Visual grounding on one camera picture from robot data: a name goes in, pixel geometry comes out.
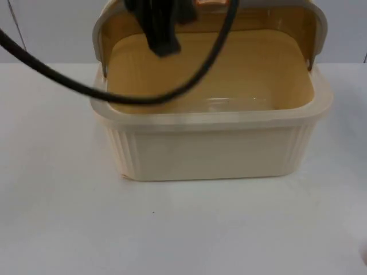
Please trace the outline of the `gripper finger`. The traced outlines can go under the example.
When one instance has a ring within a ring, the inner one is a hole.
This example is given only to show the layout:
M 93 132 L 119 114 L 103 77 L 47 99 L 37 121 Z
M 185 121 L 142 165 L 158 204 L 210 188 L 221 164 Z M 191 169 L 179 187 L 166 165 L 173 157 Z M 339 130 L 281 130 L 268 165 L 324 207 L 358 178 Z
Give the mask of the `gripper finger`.
M 173 22 L 186 25 L 198 18 L 195 2 L 192 0 L 174 0 Z
M 125 6 L 138 21 L 156 56 L 167 57 L 181 51 L 175 35 L 177 1 L 131 0 L 125 1 Z

